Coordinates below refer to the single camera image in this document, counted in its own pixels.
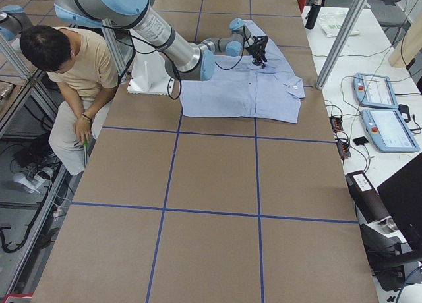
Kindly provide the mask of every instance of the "person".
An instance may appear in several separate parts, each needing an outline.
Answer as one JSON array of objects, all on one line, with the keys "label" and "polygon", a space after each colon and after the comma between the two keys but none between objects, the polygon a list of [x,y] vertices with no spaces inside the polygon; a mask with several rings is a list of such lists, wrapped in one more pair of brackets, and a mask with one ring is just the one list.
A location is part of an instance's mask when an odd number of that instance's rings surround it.
[{"label": "person", "polygon": [[118,86],[106,41],[85,29],[33,26],[20,37],[22,54],[47,72],[64,98],[49,143],[71,175],[85,168],[84,147],[97,138]]}]

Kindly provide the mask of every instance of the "computer monitor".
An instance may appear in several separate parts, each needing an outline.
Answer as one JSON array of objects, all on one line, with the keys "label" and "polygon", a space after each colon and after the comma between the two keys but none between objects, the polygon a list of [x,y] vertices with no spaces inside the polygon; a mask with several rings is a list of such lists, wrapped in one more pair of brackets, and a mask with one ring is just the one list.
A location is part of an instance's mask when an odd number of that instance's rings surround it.
[{"label": "computer monitor", "polygon": [[422,153],[378,187],[379,196],[413,250],[422,250]]}]

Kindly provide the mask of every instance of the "black cylinder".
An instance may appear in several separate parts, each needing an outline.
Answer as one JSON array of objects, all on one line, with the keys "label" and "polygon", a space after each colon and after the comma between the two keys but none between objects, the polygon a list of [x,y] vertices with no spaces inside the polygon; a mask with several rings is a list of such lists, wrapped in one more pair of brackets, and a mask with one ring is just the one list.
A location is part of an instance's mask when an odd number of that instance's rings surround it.
[{"label": "black cylinder", "polygon": [[306,25],[305,27],[309,30],[312,30],[315,26],[315,22],[317,21],[319,10],[321,10],[321,3],[322,0],[315,0],[315,2],[311,5],[311,9],[306,17]]}]

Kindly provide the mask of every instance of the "brown table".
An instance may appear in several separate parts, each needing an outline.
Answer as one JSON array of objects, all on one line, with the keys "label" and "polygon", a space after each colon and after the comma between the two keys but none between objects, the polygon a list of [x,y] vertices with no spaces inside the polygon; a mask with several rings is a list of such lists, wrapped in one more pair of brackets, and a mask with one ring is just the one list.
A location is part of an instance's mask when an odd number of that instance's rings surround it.
[{"label": "brown table", "polygon": [[305,81],[299,123],[122,85],[32,302],[378,302],[297,0],[154,8],[189,41],[253,19]]}]

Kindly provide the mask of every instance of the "chair seat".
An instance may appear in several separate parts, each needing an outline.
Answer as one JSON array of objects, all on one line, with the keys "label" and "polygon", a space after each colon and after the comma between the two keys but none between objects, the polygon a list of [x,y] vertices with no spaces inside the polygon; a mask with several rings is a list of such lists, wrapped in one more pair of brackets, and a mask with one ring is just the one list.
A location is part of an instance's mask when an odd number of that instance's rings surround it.
[{"label": "chair seat", "polygon": [[397,5],[387,5],[381,0],[369,0],[368,4],[382,27],[399,27],[406,22],[406,14]]}]

